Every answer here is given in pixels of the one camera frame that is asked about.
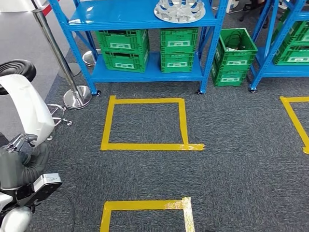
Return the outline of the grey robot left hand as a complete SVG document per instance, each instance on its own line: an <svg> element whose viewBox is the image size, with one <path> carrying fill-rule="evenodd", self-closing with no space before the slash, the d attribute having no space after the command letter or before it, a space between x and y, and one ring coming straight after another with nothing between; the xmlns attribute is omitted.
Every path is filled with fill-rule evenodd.
<svg viewBox="0 0 309 232"><path fill-rule="evenodd" d="M23 164L20 153L10 152L5 147L9 141L0 134L0 188L3 190L16 189L35 182L44 173L50 155L47 143L32 148L28 154L30 159Z"/></svg>

